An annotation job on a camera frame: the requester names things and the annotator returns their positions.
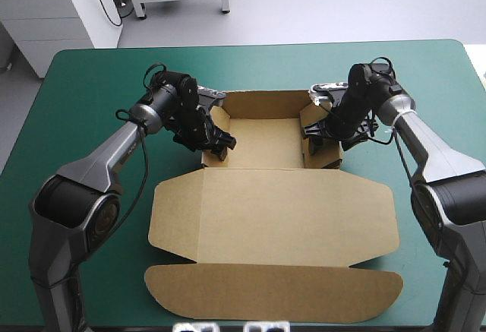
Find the robotic arm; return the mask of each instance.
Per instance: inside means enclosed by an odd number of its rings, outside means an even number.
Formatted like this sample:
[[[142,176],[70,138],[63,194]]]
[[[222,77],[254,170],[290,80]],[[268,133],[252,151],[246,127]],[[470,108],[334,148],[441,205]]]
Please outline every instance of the robotic arm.
[[[305,136],[314,147],[330,138],[348,150],[376,141],[375,113],[393,128],[412,188],[414,214],[437,256],[449,260],[434,323],[427,330],[477,332],[486,312],[485,167],[450,148],[418,117],[414,100],[396,81],[392,63],[383,59],[386,64],[353,65],[349,84],[314,85],[311,97],[329,115],[306,127]],[[413,175],[397,134],[418,165]]]
[[[78,266],[121,225],[116,223],[122,187],[118,172],[138,144],[162,127],[175,133],[174,141],[190,150],[211,150],[221,160],[236,140],[214,125],[213,106],[224,93],[199,87],[187,74],[156,67],[147,93],[124,112],[126,123],[89,156],[62,166],[47,180],[30,205],[33,234],[29,267],[40,302],[45,332],[84,332],[84,301]]]

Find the silver arm segment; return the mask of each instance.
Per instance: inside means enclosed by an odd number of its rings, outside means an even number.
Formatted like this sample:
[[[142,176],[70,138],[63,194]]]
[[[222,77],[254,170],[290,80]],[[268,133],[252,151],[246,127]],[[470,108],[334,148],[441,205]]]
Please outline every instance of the silver arm segment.
[[[123,194],[118,172],[137,148],[141,134],[138,125],[127,122],[90,155],[61,166],[57,175],[102,193]]]
[[[436,182],[484,170],[481,161],[450,148],[415,112],[410,96],[393,96],[382,104],[378,118],[395,124],[400,137],[418,165],[413,182]]]

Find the brown cardboard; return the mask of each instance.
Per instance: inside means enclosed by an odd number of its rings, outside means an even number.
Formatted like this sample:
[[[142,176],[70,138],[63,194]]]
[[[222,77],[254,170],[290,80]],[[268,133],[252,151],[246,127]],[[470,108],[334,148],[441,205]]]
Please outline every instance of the brown cardboard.
[[[403,286],[384,271],[242,264],[154,266],[145,282],[158,303],[184,317],[328,323],[376,317]]]
[[[205,264],[334,267],[399,245],[391,190],[330,169],[206,168],[161,182],[149,241]]]
[[[161,182],[149,241],[198,264],[151,267],[147,288],[193,318],[354,322],[388,308],[399,275],[350,265],[398,248],[387,186],[339,167],[302,127],[327,115],[305,90],[231,92],[214,122],[237,138],[224,162]]]
[[[307,142],[302,142],[301,127],[326,114],[311,102],[306,90],[228,92],[222,108],[214,107],[211,115],[238,144],[225,161],[204,152],[202,162],[239,169],[338,168],[342,151],[337,142],[329,141],[312,158],[306,155]]]

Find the rounded cardboard flap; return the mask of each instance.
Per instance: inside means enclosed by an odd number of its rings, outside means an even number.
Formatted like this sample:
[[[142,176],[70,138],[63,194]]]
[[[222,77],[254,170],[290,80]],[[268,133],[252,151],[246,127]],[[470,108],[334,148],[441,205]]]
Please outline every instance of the rounded cardboard flap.
[[[347,267],[183,264],[149,267],[145,283],[165,309],[194,319],[353,323],[400,294],[400,275]]]

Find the white cabinet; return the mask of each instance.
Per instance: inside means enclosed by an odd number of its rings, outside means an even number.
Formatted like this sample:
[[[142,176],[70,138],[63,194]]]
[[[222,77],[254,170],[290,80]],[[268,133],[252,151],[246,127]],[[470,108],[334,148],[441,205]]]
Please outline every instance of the white cabinet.
[[[102,0],[111,19],[113,0]],[[115,48],[122,27],[111,24],[98,0],[0,0],[0,21],[39,77],[64,49]]]

